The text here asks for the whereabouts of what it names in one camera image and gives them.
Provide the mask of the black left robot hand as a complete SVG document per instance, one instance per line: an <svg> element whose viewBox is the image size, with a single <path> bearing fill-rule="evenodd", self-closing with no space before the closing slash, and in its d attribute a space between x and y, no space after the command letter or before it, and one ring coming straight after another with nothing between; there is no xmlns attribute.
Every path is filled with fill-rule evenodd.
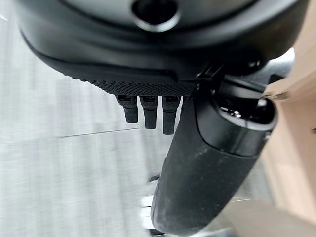
<svg viewBox="0 0 316 237"><path fill-rule="evenodd" d="M127 123L173 139L151 221L191 236L225 208L278 119L267 86L288 77L307 0L16 0L45 64L112 94Z"/></svg>

